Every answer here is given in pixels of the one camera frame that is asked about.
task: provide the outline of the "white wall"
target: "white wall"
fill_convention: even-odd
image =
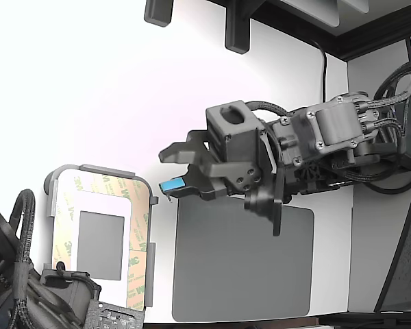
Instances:
[[[144,9],[145,0],[0,1],[0,211],[7,217],[18,192],[34,190],[39,270],[51,252],[42,183],[60,165],[135,171],[159,194],[158,182],[185,169],[160,164],[158,152],[205,128],[207,107],[244,99],[292,110],[320,102],[318,49],[252,21],[251,50],[241,56],[224,48],[225,9],[218,5],[176,0],[166,28],[145,23]],[[327,98],[345,92],[346,64],[329,56]],[[344,236],[348,216],[332,217],[344,223]],[[151,224],[158,298],[147,319],[154,321],[172,320],[175,223],[176,202],[160,198]],[[347,251],[342,241],[337,251]],[[341,280],[348,283],[348,269]],[[312,300],[335,289],[325,282]],[[347,307],[344,291],[335,311]]]
[[[382,82],[408,60],[406,42],[402,40],[349,61],[349,90],[366,91],[373,99]],[[398,90],[407,85],[408,82],[402,80]]]
[[[384,47],[348,63],[350,91],[365,90],[373,97],[380,84],[408,61],[405,41]],[[398,86],[403,90],[404,80]],[[411,180],[404,173],[382,182],[397,188]],[[411,202],[411,190],[381,195],[364,185],[355,186],[351,241],[349,310],[373,312],[399,242]]]

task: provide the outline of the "shelf bracket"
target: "shelf bracket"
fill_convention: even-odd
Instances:
[[[173,0],[146,0],[145,21],[166,27],[172,20]]]
[[[241,54],[249,50],[250,18],[265,1],[228,1],[225,22],[225,48]]]

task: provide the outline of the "black wire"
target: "black wire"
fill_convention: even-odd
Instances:
[[[393,84],[397,84],[399,80],[407,75],[411,75],[411,62],[405,63],[401,67],[399,67],[393,74],[391,74],[379,87],[377,92],[375,93],[375,97],[373,101],[369,101],[367,106],[369,109],[371,108],[383,108],[386,106],[394,105],[397,103],[401,103],[411,97],[411,83],[407,87],[405,91],[398,95],[394,95],[392,97],[385,97],[384,94],[389,87]]]
[[[407,98],[405,101],[405,106],[403,107],[403,133],[406,134],[408,127],[408,112],[410,109],[411,97]]]
[[[369,183],[369,182],[376,182],[378,180],[384,180],[390,177],[392,174],[394,174],[396,170],[399,168],[400,163],[401,163],[401,152],[403,149],[403,145],[402,145],[403,130],[402,130],[401,124],[394,119],[381,119],[381,120],[375,121],[373,124],[376,128],[393,127],[395,129],[396,135],[397,135],[396,160],[393,162],[390,168],[380,173],[362,174],[362,173],[356,173],[350,170],[345,170],[345,171],[342,170],[342,171],[336,171],[338,175],[341,175],[355,182]]]
[[[35,196],[31,190],[23,190],[18,195],[14,208],[12,209],[11,217],[22,217],[23,227],[21,228],[20,245],[16,255],[16,265],[14,270],[14,284],[12,290],[20,292],[17,297],[14,298],[14,314],[8,324],[8,328],[15,327],[16,320],[20,320],[24,328],[35,329],[35,325],[29,316],[27,309],[27,296],[22,295],[21,292],[27,291],[27,282],[24,280],[15,280],[23,276],[28,276],[29,273],[21,273],[25,269],[29,268],[31,260],[29,257],[30,247],[32,243],[32,233],[34,231],[34,217],[35,217]]]
[[[245,105],[248,106],[251,111],[265,110],[275,113],[279,117],[290,116],[290,113],[288,113],[288,111],[281,106],[269,103],[267,101],[248,101]]]
[[[327,55],[326,55],[326,52],[324,51],[324,49],[320,46],[320,44],[317,41],[312,40],[312,43],[314,45],[316,45],[316,47],[318,49],[320,49],[321,54],[323,55],[323,84],[322,84],[321,90],[322,90],[322,93],[323,93],[322,100],[323,100],[323,103],[325,103],[326,102]]]
[[[386,195],[402,194],[411,189],[411,182],[399,188],[382,188],[382,187],[373,185],[371,183],[364,183],[364,185],[367,186],[372,191],[375,191],[381,194],[386,194]]]

